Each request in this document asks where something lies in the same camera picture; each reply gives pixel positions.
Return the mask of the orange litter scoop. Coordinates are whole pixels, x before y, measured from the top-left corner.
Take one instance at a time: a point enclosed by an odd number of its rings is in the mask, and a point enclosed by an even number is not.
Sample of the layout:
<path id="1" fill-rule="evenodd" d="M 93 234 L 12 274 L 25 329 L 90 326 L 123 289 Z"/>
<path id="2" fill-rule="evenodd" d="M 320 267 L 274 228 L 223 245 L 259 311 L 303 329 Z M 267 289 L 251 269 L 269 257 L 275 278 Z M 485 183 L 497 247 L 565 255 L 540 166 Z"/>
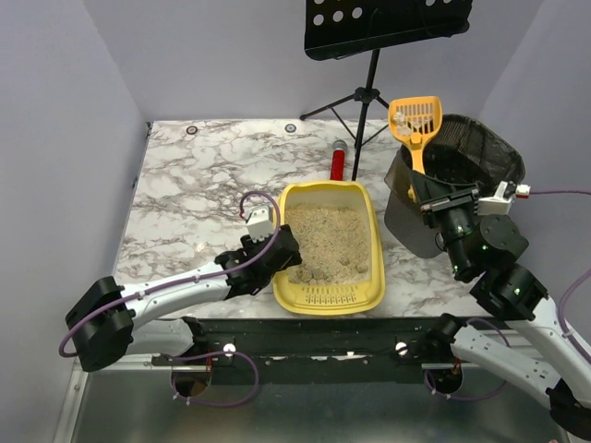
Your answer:
<path id="1" fill-rule="evenodd" d="M 388 111 L 389 128 L 410 152 L 412 170 L 425 174 L 424 149 L 439 133 L 442 107 L 437 96 L 393 100 Z"/>

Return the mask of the yellow and grey litter box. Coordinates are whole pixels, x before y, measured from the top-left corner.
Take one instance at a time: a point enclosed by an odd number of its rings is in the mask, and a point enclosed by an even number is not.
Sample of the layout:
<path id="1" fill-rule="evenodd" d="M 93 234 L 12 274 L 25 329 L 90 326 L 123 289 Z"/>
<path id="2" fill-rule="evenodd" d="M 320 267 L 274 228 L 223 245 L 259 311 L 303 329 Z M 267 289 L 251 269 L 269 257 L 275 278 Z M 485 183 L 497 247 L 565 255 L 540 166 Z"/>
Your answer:
<path id="1" fill-rule="evenodd" d="M 284 309 L 310 316 L 345 316 L 368 311 L 385 294 L 385 269 L 377 216 L 366 188 L 358 182 L 323 180 L 287 186 L 278 200 L 281 222 L 286 210 L 299 204 L 347 207 L 362 214 L 368 227 L 370 264 L 368 277 L 359 282 L 338 285 L 291 283 L 288 270 L 272 280 L 276 301 Z"/>

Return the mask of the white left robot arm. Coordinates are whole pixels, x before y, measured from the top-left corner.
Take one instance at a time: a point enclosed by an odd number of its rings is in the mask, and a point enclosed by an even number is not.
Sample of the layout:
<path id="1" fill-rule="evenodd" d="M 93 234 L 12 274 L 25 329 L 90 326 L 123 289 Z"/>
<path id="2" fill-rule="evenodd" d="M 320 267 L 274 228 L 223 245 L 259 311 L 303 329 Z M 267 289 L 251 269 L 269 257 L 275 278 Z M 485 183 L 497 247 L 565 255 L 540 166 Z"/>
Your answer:
<path id="1" fill-rule="evenodd" d="M 143 284 L 120 285 L 112 276 L 92 284 L 66 314 L 72 353 L 88 373 L 102 370 L 135 353 L 183 356 L 196 344 L 194 323 L 169 315 L 194 305 L 254 295 L 278 272 L 301 264 L 299 244 L 290 227 L 256 242 L 240 239 L 241 248 L 226 251 L 205 265 Z"/>

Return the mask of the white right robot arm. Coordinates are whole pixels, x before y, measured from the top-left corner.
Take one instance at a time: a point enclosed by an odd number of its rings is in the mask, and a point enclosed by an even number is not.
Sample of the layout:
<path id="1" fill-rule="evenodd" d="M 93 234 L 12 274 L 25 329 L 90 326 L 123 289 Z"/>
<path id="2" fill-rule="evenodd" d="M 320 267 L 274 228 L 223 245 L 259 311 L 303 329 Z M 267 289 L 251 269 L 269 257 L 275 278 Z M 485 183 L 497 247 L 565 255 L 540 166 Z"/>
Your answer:
<path id="1" fill-rule="evenodd" d="M 454 185 L 419 172 L 410 173 L 410 195 L 424 223 L 440 232 L 453 277 L 474 287 L 471 295 L 491 316 L 518 332 L 541 354 L 527 357 L 489 340 L 471 321 L 440 316 L 430 336 L 452 354 L 487 369 L 520 388 L 549 410 L 568 433 L 590 438 L 590 346 L 565 318 L 570 294 L 555 302 L 546 287 L 518 264 L 528 242 L 508 212 L 530 186 L 499 183 L 483 198 L 474 184 Z"/>

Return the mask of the cat litter granules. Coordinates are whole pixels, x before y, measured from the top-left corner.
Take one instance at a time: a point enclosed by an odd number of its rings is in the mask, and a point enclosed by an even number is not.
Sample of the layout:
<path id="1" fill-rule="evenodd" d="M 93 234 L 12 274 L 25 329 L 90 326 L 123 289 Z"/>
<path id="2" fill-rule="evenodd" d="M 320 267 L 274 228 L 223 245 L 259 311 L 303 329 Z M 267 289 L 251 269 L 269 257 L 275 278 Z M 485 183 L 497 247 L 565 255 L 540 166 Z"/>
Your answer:
<path id="1" fill-rule="evenodd" d="M 299 244 L 302 263 L 288 270 L 291 283 L 338 285 L 368 277 L 370 242 L 362 214 L 347 207 L 299 204 L 285 221 Z"/>

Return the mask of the grey mesh waste bin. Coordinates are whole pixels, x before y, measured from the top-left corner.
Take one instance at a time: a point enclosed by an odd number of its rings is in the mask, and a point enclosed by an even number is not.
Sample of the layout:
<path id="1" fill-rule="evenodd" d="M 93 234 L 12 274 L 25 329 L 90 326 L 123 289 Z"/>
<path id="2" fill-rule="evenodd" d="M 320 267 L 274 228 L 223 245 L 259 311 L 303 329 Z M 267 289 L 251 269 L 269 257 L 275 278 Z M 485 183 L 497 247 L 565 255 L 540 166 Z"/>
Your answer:
<path id="1" fill-rule="evenodd" d="M 525 164 L 521 154 L 475 118 L 445 114 L 439 133 L 425 147 L 427 176 L 454 186 L 476 185 L 481 197 L 492 196 L 501 181 L 521 183 Z M 428 227 L 418 204 L 409 196 L 412 159 L 406 147 L 395 154 L 384 182 L 390 189 L 384 222 L 388 231 L 412 254 L 440 254 L 436 230 Z"/>

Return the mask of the black music stand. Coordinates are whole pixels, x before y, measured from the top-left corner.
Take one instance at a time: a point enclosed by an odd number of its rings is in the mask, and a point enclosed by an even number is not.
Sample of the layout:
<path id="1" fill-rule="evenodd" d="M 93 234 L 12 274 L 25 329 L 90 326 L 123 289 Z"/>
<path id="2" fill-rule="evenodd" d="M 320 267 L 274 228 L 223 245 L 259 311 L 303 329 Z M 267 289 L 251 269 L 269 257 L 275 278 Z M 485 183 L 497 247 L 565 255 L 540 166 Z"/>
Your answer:
<path id="1" fill-rule="evenodd" d="M 343 118 L 336 107 L 347 102 L 361 104 L 354 140 L 355 157 L 352 178 L 357 179 L 369 106 L 387 102 L 374 87 L 380 51 L 384 48 L 439 38 L 451 38 L 467 32 L 473 2 L 470 0 L 426 1 L 307 1 L 305 8 L 304 51 L 313 61 L 341 60 L 370 53 L 364 85 L 339 100 L 299 116 L 305 121 L 331 111 L 339 122 Z"/>

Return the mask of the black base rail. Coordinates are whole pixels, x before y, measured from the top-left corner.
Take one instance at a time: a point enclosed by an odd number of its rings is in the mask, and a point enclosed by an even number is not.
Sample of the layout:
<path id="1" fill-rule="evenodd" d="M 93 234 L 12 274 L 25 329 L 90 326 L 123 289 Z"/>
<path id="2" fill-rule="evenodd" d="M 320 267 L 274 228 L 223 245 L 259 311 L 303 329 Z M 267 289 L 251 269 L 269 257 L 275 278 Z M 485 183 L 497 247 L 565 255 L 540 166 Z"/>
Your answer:
<path id="1" fill-rule="evenodd" d="M 435 338 L 439 317 L 190 319 L 188 355 L 212 352 L 216 384 L 419 383 L 428 367 L 447 369 L 451 348 Z"/>

